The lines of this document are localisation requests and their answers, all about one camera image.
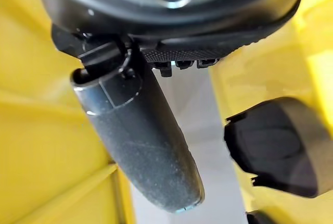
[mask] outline black plastic part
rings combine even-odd
[[[197,60],[197,68],[198,69],[203,69],[203,68],[208,68],[210,66],[213,66],[217,64],[217,62],[220,59],[207,59],[207,60]]]
[[[170,212],[195,207],[204,198],[195,162],[151,68],[138,52],[132,56],[97,79],[76,70],[72,86],[112,158],[147,199]]]
[[[72,33],[131,34],[160,40],[264,27],[282,18],[297,1],[213,0],[170,10],[125,0],[43,0],[52,21]]]
[[[180,70],[182,69],[187,69],[189,67],[192,67],[192,65],[194,64],[194,61],[176,61],[176,67],[180,68]]]
[[[249,224],[276,224],[270,217],[261,211],[247,213]]]
[[[317,175],[300,136],[302,130],[283,105],[299,110],[296,114],[300,116],[308,109],[300,101],[287,97],[260,103],[227,119],[226,144],[242,170],[258,175],[253,178],[254,186],[316,197]]]
[[[165,61],[162,63],[156,62],[156,63],[151,63],[150,65],[155,69],[159,69],[162,77],[172,76],[172,67],[170,61]]]

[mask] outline yellow surface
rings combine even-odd
[[[0,224],[134,223],[129,185],[69,85],[40,0],[0,0]]]
[[[291,96],[312,107],[333,136],[333,0],[303,0],[291,22],[223,59],[211,77],[223,118]],[[333,223],[333,191],[301,198],[253,188],[250,175],[237,174],[247,210],[263,210],[277,224]]]

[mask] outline yellow plastic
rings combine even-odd
[[[312,107],[333,136],[333,0],[303,0],[291,22],[223,59],[211,77],[223,118],[291,96]],[[260,209],[277,224],[333,223],[333,191],[307,199],[254,188],[251,175],[236,169],[248,211]]]
[[[0,224],[134,223],[129,184],[69,85],[40,0],[0,0]]]

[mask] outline gray surface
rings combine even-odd
[[[153,206],[133,188],[137,224],[247,224],[208,69],[175,69],[172,78],[157,77],[196,160],[206,200],[193,210],[173,215]]]

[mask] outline yellow wall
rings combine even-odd
[[[291,96],[313,108],[333,135],[333,0],[303,0],[291,22],[224,58],[211,77],[223,118]],[[333,192],[307,199],[253,188],[251,175],[236,169],[248,210],[263,210],[278,224],[333,223]]]
[[[69,85],[40,0],[0,0],[0,223],[134,223],[129,185]]]

